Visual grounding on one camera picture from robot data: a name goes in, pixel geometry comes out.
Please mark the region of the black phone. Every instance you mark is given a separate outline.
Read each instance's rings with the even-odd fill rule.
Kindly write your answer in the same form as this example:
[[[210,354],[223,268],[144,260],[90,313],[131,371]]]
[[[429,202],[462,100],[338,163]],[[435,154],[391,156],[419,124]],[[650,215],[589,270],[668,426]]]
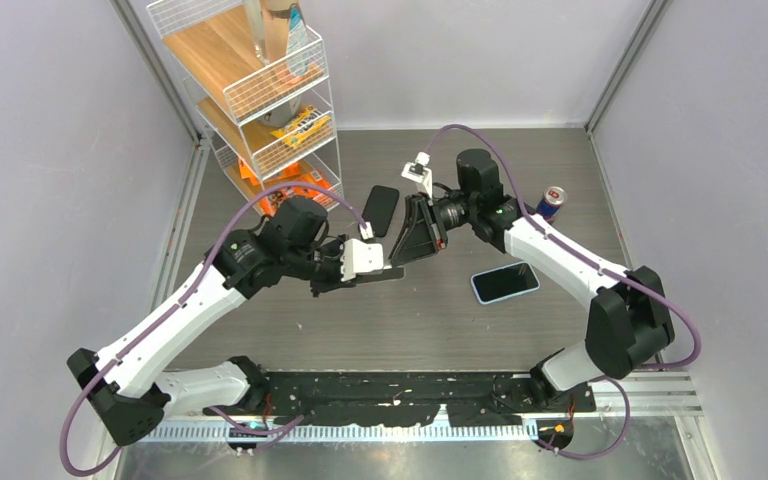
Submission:
[[[398,280],[402,279],[404,275],[405,270],[403,267],[392,266],[389,266],[388,268],[385,268],[378,273],[378,276],[384,280]]]

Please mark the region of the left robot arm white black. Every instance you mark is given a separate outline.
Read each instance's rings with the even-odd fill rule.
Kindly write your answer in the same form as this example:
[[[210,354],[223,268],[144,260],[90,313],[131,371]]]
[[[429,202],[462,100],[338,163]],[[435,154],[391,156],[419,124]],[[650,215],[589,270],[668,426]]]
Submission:
[[[312,294],[400,279],[382,245],[341,235],[326,242],[328,213],[306,197],[284,201],[254,229],[228,233],[184,284],[116,342],[81,348],[67,365],[115,444],[151,433],[167,416],[208,407],[262,411],[270,392],[264,371],[245,356],[210,368],[169,370],[208,327],[284,278],[307,281]]]

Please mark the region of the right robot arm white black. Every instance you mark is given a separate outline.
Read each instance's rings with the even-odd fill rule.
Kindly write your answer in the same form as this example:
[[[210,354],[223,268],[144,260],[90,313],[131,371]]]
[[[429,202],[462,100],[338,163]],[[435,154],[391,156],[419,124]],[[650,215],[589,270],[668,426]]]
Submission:
[[[556,410],[584,382],[623,379],[672,343],[672,319],[660,300],[663,285],[652,269],[628,270],[561,234],[505,192],[499,165],[484,149],[457,156],[458,186],[441,198],[433,196],[429,163],[429,155],[421,152],[402,169],[402,177],[416,183],[418,191],[405,199],[391,265],[441,252],[448,232],[468,225],[481,241],[541,271],[586,309],[584,339],[531,369],[537,406]]]

